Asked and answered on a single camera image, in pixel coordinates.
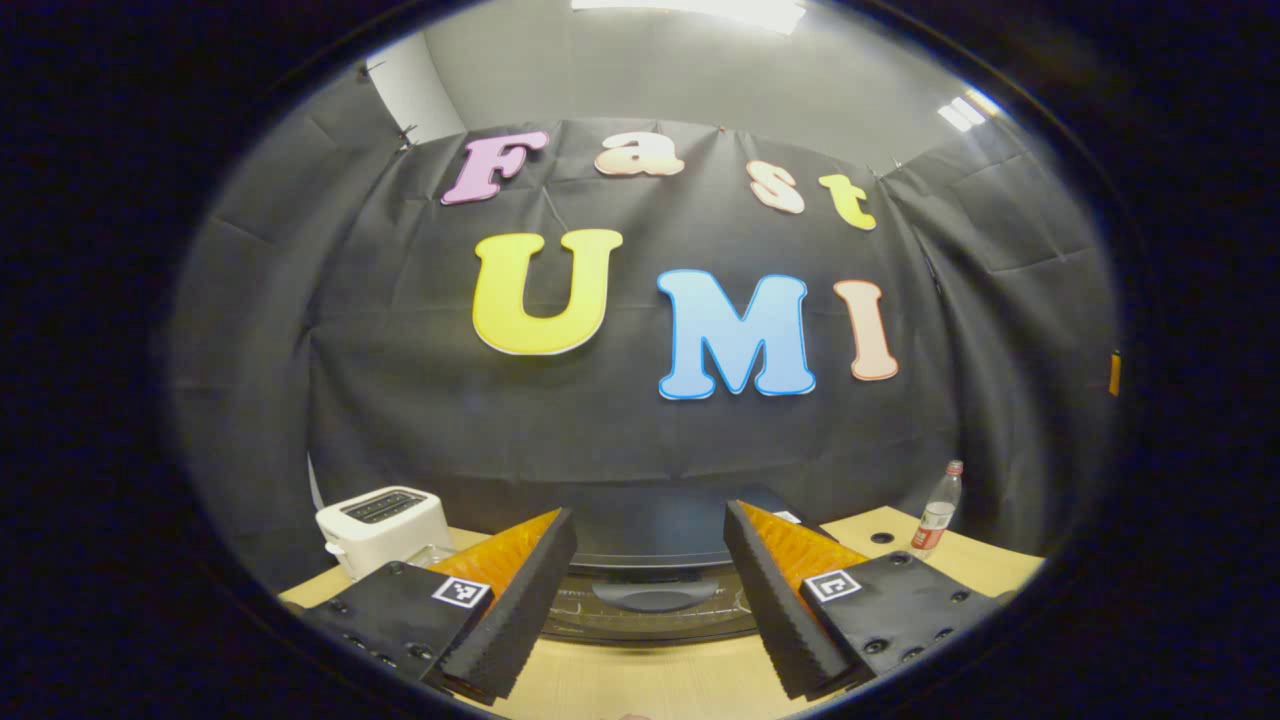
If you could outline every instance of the foam letter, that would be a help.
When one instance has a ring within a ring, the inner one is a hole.
[[[888,354],[884,323],[881,322],[879,287],[864,281],[840,281],[836,295],[849,305],[849,322],[854,325],[854,347],[858,355],[850,368],[860,380],[887,380],[897,374],[897,360]]]
[[[607,176],[673,176],[685,169],[676,143],[655,132],[625,132],[604,140],[608,147],[595,156],[595,169]]]
[[[508,355],[558,355],[591,340],[604,322],[609,286],[609,252],[622,245],[613,231],[564,233],[561,245],[573,251],[568,305],[554,318],[525,314],[525,275],[529,259],[543,249],[543,236],[511,233],[486,237],[476,245],[480,278],[471,322],[480,340]]]
[[[845,176],[823,176],[818,178],[818,184],[831,188],[831,199],[836,202],[836,211],[846,223],[864,231],[876,228],[876,218],[863,213],[858,205],[859,200],[867,200],[863,188],[850,183]]]
[[[502,137],[485,137],[472,140],[467,143],[467,160],[458,173],[458,182],[440,197],[444,205],[457,205],[458,202],[474,202],[488,200],[498,195],[498,183],[493,182],[493,172],[502,170],[502,177],[512,178],[525,164],[527,151],[541,150],[550,142],[545,132],[526,132],[522,135],[504,135]]]
[[[671,374],[658,383],[663,397],[698,400],[716,392],[716,380],[703,368],[703,343],[735,395],[746,387],[762,347],[764,369],[755,377],[762,395],[804,395],[817,384],[804,359],[804,282],[787,275],[760,278],[741,318],[710,273],[667,270],[658,275],[658,288],[671,297],[675,325]]]
[[[795,191],[796,181],[791,173],[777,165],[753,160],[746,164],[746,174],[755,181],[751,183],[751,192],[760,202],[783,213],[804,211],[804,197]]]

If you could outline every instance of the white toaster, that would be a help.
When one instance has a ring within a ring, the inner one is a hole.
[[[329,505],[316,512],[316,523],[325,550],[353,582],[392,560],[408,560],[429,544],[453,544],[440,498],[403,486]]]

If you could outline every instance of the yellow letter u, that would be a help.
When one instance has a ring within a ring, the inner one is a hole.
[[[609,252],[622,245],[622,236],[605,229],[572,231],[564,233],[561,245],[573,251],[573,279],[568,305],[554,318],[525,314],[529,259],[543,249],[543,236],[495,234],[476,245],[480,278],[471,322],[480,340],[508,355],[558,355],[582,345],[600,329],[609,286]]]

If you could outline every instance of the ceiling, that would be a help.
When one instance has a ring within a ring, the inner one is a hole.
[[[883,174],[955,137],[968,86],[864,18],[804,4],[790,36],[696,13],[490,0],[424,31],[468,129],[573,117],[744,129]]]

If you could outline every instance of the bottle label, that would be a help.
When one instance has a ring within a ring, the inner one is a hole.
[[[955,505],[931,502],[920,518],[920,527],[915,530],[915,537],[911,538],[911,547],[916,550],[933,550],[938,544],[938,539],[942,538],[942,533],[946,532],[947,525],[951,524],[952,515],[955,515]]]

